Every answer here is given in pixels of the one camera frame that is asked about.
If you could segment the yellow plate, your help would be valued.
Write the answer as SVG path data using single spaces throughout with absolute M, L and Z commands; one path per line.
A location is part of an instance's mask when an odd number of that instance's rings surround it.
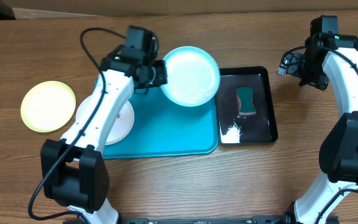
M 26 93 L 21 103 L 21 118 L 29 129 L 48 133 L 69 122 L 75 108 L 75 94 L 68 85 L 46 81 Z

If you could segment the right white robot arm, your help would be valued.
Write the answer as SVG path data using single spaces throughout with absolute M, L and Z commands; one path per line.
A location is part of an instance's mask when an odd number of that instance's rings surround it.
M 284 53 L 277 73 L 318 89 L 330 81 L 339 120 L 320 147 L 317 178 L 281 222 L 338 223 L 330 213 L 350 193 L 358 194 L 358 38 L 317 32 L 302 47 L 303 54 L 298 48 Z

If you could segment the green and pink sponge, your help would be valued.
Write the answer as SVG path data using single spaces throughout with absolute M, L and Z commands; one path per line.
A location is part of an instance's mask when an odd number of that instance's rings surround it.
M 251 87 L 240 87 L 236 89 L 239 117 L 256 114 L 256 109 L 253 104 L 253 95 L 254 91 Z

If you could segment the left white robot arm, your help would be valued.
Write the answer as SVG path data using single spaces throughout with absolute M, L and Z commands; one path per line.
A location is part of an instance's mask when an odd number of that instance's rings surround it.
M 108 201 L 109 174 L 104 146 L 120 110 L 137 89 L 167 83 L 163 60 L 145 54 L 110 53 L 96 64 L 97 84 L 89 108 L 60 140 L 48 139 L 40 152 L 43 179 L 29 202 L 28 213 L 38 220 L 33 206 L 39 192 L 66 207 L 48 219 L 76 215 L 81 223 L 117 223 L 120 215 Z

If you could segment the pink plate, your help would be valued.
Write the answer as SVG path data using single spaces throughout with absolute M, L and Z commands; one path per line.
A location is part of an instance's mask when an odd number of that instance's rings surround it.
M 123 140 L 131 131 L 135 120 L 134 109 L 129 101 L 120 110 L 117 119 L 110 130 L 106 145 L 111 145 Z

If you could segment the light blue plate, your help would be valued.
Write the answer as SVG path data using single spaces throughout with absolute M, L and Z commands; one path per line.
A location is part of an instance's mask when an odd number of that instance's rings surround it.
M 201 106 L 217 93 L 220 71 L 207 51 L 182 46 L 171 50 L 163 61 L 167 83 L 161 86 L 161 90 L 172 102 L 186 107 Z

